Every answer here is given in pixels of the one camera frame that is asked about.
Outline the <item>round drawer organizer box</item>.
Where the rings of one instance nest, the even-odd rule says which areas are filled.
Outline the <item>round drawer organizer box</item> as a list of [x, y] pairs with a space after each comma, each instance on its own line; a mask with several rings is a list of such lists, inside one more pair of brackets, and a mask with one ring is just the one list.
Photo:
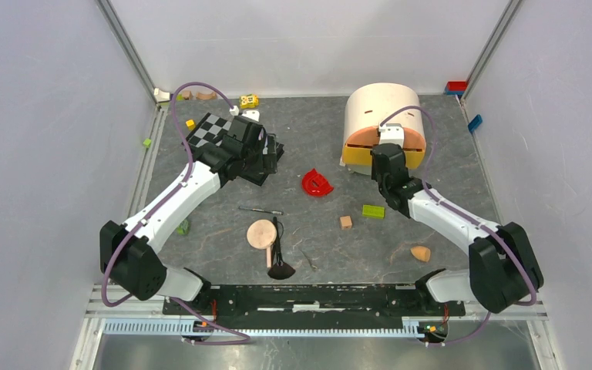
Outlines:
[[419, 96], [397, 83], [377, 82], [356, 89], [345, 106], [340, 165], [351, 172], [371, 173], [371, 149], [394, 143], [405, 154], [405, 165], [415, 169], [426, 153]]

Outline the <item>red plastic arch toy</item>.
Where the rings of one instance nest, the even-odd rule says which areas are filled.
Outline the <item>red plastic arch toy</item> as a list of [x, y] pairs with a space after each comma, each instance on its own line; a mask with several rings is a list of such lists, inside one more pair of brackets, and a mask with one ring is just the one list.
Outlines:
[[334, 190], [334, 187], [316, 169], [310, 170], [303, 176], [301, 188], [312, 197], [324, 197]]

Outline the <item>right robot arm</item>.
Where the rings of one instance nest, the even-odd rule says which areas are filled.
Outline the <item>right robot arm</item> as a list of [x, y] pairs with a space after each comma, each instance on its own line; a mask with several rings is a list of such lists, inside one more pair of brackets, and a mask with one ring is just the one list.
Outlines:
[[388, 123], [377, 129], [371, 150], [371, 178], [393, 209], [431, 227], [467, 257], [465, 270], [441, 270], [420, 279], [416, 308], [433, 315], [449, 301], [476, 301], [491, 313], [536, 302], [543, 276], [525, 230], [514, 222], [499, 225], [448, 201], [424, 180], [409, 175], [402, 143], [405, 131]]

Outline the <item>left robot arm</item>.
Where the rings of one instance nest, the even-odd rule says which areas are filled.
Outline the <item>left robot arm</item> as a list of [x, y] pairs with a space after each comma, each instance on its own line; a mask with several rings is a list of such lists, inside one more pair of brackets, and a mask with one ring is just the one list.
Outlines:
[[188, 164], [153, 201], [127, 220], [107, 222], [99, 232], [102, 272], [130, 297], [179, 298], [193, 314], [204, 313], [211, 293], [186, 267], [167, 267], [159, 252], [172, 233], [209, 196], [240, 177], [262, 185], [276, 173], [283, 144], [247, 109], [231, 119], [207, 113], [183, 138]]

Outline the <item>round pink powder compact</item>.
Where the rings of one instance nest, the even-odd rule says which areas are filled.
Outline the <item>round pink powder compact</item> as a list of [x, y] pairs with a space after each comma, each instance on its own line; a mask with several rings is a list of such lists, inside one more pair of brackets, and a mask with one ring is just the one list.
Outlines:
[[278, 230], [271, 220], [257, 220], [249, 226], [247, 242], [258, 250], [268, 250], [278, 238]]

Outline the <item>black makeup brush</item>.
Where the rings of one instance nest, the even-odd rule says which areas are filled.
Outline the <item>black makeup brush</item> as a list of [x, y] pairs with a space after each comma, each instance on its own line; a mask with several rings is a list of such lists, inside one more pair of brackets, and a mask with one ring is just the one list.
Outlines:
[[282, 256], [281, 238], [284, 231], [282, 223], [276, 217], [273, 217], [272, 223], [276, 227], [277, 237], [272, 246], [272, 262], [267, 275], [274, 280], [283, 281], [291, 278], [295, 274], [295, 269], [286, 263]]

